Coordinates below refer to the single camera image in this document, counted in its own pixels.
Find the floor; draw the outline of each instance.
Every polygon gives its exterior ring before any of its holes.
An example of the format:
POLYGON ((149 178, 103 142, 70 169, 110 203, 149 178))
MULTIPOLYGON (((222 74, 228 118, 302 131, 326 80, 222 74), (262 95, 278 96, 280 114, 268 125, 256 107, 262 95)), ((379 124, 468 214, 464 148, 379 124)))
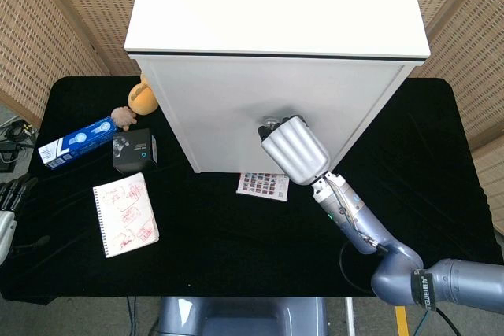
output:
MULTIPOLYGON (((0 124, 13 113, 0 106, 0 124)), ((17 164, 12 174, 0 174, 0 181, 9 181, 28 170, 30 157, 17 164)), ((504 248, 504 238, 496 234, 504 248)), ((137 334, 148 335, 158 317, 159 297, 139 297, 137 300, 137 334)), ((329 336, 347 335, 344 298, 328 298, 329 336)), ((504 316, 442 303, 439 307, 451 318, 463 335, 502 335, 504 316)), ((409 334, 413 332, 424 312, 416 306, 406 308, 409 334)), ((356 335, 397 335, 395 309, 377 298, 354 298, 356 335)), ((0 298, 0 336, 59 336, 59 335, 128 335, 130 331, 125 297, 59 297, 47 306, 5 301, 0 298)), ((422 335, 452 335, 451 329, 435 313, 426 320, 422 335)))

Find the toothpaste box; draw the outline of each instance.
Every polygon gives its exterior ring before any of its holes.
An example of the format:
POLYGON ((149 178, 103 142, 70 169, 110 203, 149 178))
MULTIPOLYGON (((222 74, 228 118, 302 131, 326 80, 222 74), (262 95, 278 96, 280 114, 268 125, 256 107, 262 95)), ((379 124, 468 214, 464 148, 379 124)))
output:
POLYGON ((110 142, 115 130, 116 125, 112 121, 112 118, 106 117, 63 138, 39 147, 39 155, 47 167, 55 169, 80 155, 94 150, 104 143, 110 142))

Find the black table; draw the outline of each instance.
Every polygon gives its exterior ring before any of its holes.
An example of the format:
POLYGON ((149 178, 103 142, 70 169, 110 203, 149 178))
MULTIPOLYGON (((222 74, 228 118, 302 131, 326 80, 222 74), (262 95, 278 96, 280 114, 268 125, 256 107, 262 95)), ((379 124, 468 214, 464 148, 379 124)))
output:
MULTIPOLYGON (((37 146, 124 105, 137 77, 69 77, 51 91, 37 146)), ((287 203, 235 194, 238 174, 193 173, 160 109, 139 117, 157 138, 159 168, 145 172, 160 240, 106 259, 93 186, 121 178, 109 144, 40 179, 14 244, 50 242, 0 267, 7 299, 56 296, 358 296, 337 261, 345 239, 291 183, 287 203)), ((450 86, 408 79, 339 164, 385 227, 426 266, 444 257, 502 264, 450 86)), ((344 268, 369 287, 379 257, 345 250, 344 268)))

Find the black box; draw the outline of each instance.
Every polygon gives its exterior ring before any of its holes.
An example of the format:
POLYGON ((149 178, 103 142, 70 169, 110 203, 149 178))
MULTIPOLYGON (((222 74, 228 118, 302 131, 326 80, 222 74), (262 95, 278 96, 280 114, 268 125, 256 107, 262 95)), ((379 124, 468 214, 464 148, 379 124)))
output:
POLYGON ((158 166, 158 147, 149 129, 115 133, 112 139, 113 166, 120 173, 136 173, 158 166))

